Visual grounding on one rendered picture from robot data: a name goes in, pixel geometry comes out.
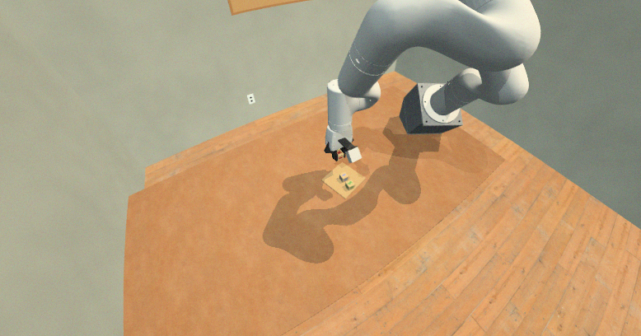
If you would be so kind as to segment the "tan flat mat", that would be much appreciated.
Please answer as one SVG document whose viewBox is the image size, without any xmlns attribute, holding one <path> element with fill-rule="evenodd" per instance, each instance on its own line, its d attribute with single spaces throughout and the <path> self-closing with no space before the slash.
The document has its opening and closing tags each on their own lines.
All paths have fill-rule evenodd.
<svg viewBox="0 0 641 336">
<path fill-rule="evenodd" d="M 346 181 L 342 182 L 340 180 L 339 174 L 343 172 L 346 172 L 349 176 L 349 180 L 352 180 L 355 183 L 355 187 L 353 189 L 347 190 L 345 187 Z M 357 171 L 341 162 L 326 177 L 324 177 L 322 181 L 346 199 L 365 179 L 366 178 L 360 175 Z"/>
</svg>

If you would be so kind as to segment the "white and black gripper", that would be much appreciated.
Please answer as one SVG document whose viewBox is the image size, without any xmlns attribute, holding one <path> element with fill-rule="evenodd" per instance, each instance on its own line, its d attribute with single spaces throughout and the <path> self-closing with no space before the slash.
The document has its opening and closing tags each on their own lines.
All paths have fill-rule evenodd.
<svg viewBox="0 0 641 336">
<path fill-rule="evenodd" d="M 348 131 L 347 131 L 348 130 Z M 325 153 L 331 153 L 332 158 L 336 161 L 338 160 L 337 150 L 340 149 L 344 153 L 345 157 L 345 148 L 338 142 L 341 138 L 347 138 L 350 142 L 353 140 L 353 128 L 352 126 L 344 131 L 336 131 L 327 126 L 325 133 Z M 346 132 L 345 132 L 346 131 Z"/>
</svg>

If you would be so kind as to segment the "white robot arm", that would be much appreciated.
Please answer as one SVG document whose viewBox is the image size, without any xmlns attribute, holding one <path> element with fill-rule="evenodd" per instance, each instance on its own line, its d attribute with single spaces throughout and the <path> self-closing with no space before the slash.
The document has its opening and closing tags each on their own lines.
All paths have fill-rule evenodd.
<svg viewBox="0 0 641 336">
<path fill-rule="evenodd" d="M 523 63 L 539 42 L 540 22 L 530 0 L 377 0 L 338 79 L 327 84 L 328 125 L 347 130 L 353 113 L 375 105 L 381 97 L 378 80 L 412 47 L 432 49 L 470 67 L 424 92 L 430 119 L 449 123 L 477 99 L 515 103 L 528 91 Z"/>
</svg>

